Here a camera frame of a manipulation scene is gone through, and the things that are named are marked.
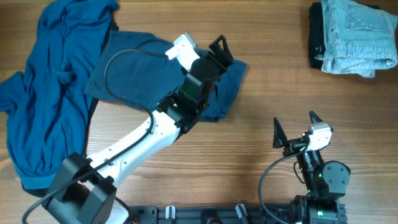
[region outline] wood grain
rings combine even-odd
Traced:
[[[18,70],[35,43],[36,25],[49,0],[0,1],[0,82]],[[312,1],[123,0],[115,13],[121,30],[151,32],[173,41],[191,33],[201,48],[224,34],[234,57],[248,63],[239,95],[226,119],[199,123],[140,166],[118,190],[130,205],[257,205],[264,169],[282,156],[272,149],[272,119],[290,138],[316,111],[335,129],[326,161],[351,167],[342,202],[350,223],[398,223],[398,69],[373,79],[328,75],[307,58],[308,8]],[[398,14],[398,1],[360,1]],[[112,145],[147,115],[100,102],[90,126],[87,153]],[[20,223],[37,198],[21,189],[6,147],[7,116],[0,113],[0,223]],[[287,203],[304,194],[293,161],[267,177],[267,202]],[[30,223],[54,223],[41,207]]]

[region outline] blue cloth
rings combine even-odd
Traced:
[[[398,62],[394,31],[398,17],[349,0],[322,0],[326,51],[322,71],[372,78],[375,69]]]
[[[26,63],[0,84],[7,148],[26,189],[49,187],[63,159],[84,156],[92,97],[84,89],[118,8],[114,0],[59,0],[47,6]]]
[[[104,70],[113,55],[125,49],[142,49],[164,54],[172,47],[172,43],[159,39],[153,34],[111,31],[109,42],[103,50],[94,74],[90,77],[85,93],[101,100],[116,101],[106,91],[104,84]],[[217,101],[201,114],[202,121],[218,121],[225,118],[238,94],[246,66],[245,63],[234,60],[228,71],[222,74],[221,81],[216,83]],[[126,53],[115,58],[109,66],[108,84],[116,95],[154,110],[160,99],[178,85],[182,85],[185,76],[181,68],[176,58],[169,60],[167,57]],[[213,92],[209,103],[214,102],[215,98]]]

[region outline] light blue jeans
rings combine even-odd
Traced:
[[[322,71],[372,78],[397,64],[398,17],[349,0],[322,0],[326,51]]]

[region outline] crumpled fabric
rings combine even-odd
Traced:
[[[92,97],[84,89],[100,59],[115,0],[58,0],[47,6],[25,74],[0,84],[7,149],[25,189],[44,189],[64,158],[84,156]]]

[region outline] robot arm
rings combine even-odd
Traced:
[[[219,45],[220,41],[223,42],[223,48]],[[177,57],[183,67],[185,81],[159,101],[152,113],[153,128],[141,142],[115,160],[110,159],[131,147],[148,132],[150,118],[107,149],[86,159],[72,154],[62,162],[47,194],[59,190],[76,177],[88,175],[95,167],[98,170],[82,180],[94,186],[91,191],[76,182],[43,203],[44,209],[58,222],[123,223],[126,220],[127,209],[115,200],[117,188],[150,156],[171,145],[193,128],[200,119],[201,112],[208,106],[216,81],[232,65],[233,58],[222,35],[210,44],[212,51],[202,57],[195,53],[195,47],[192,38],[184,34],[166,52],[169,59]]]
[[[313,111],[310,119],[308,131],[291,140],[287,140],[278,119],[274,119],[273,147],[283,147],[284,158],[297,155],[308,190],[306,196],[296,195],[291,201],[289,223],[346,223],[345,213],[341,211],[344,206],[338,199],[346,194],[351,170],[338,161],[323,161],[320,151],[330,144],[333,128]]]

